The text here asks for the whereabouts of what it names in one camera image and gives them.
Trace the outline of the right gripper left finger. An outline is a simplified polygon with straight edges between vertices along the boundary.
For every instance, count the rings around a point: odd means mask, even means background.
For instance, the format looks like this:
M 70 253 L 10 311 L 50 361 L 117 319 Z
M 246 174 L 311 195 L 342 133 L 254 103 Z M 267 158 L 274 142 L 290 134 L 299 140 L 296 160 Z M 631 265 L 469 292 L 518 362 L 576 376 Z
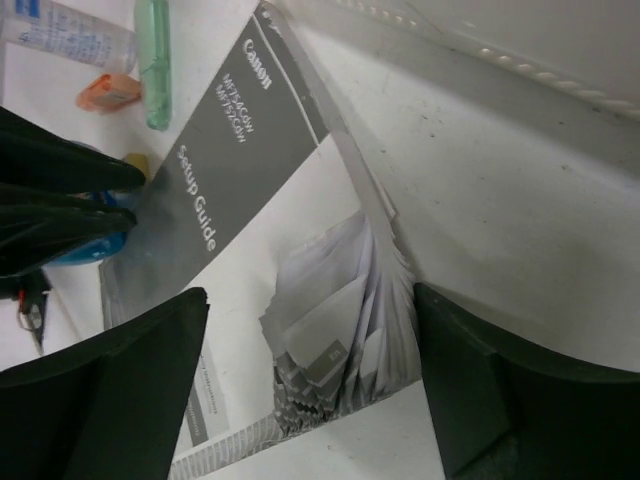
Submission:
M 166 479 L 208 317 L 192 287 L 1 373 L 4 479 Z

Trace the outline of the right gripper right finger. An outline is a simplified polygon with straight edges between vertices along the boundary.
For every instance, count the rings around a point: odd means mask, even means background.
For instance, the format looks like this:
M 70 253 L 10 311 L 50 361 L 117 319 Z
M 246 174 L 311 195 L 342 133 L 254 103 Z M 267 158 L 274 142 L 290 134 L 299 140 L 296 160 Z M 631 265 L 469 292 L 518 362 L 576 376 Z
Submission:
M 446 478 L 638 478 L 637 373 L 532 343 L 425 284 L 414 294 Z

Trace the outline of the blue gel jar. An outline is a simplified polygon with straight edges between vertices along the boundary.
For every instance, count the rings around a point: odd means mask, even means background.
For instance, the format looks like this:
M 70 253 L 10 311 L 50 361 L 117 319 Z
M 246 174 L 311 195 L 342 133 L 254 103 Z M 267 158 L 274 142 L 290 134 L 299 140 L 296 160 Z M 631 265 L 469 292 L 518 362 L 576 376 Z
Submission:
M 107 206 L 133 210 L 138 201 L 142 186 L 129 189 L 111 189 L 74 194 L 74 197 L 102 203 Z M 69 251 L 49 266 L 86 265 L 109 258 L 118 253 L 125 245 L 129 233 L 126 231 L 112 233 L 106 237 L 92 240 L 75 250 Z

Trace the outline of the grey setup guide booklet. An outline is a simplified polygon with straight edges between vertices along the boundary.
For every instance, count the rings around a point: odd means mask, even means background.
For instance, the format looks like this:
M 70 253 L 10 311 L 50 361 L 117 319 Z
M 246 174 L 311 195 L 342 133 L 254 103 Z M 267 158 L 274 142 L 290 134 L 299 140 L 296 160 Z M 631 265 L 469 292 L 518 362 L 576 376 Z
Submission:
M 395 215 L 292 29 L 260 2 L 99 270 L 108 328 L 207 293 L 170 478 L 203 477 L 419 380 Z

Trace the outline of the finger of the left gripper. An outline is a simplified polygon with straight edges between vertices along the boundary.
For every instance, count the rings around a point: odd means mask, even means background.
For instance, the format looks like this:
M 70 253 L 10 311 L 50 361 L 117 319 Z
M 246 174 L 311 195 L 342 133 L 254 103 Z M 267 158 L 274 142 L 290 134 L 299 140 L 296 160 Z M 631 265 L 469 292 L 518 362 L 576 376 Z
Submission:
M 136 167 L 63 139 L 1 110 L 1 182 L 54 193 L 135 190 L 146 177 Z
M 1 273 L 24 275 L 91 241 L 130 231 L 135 215 L 64 194 L 1 186 Z

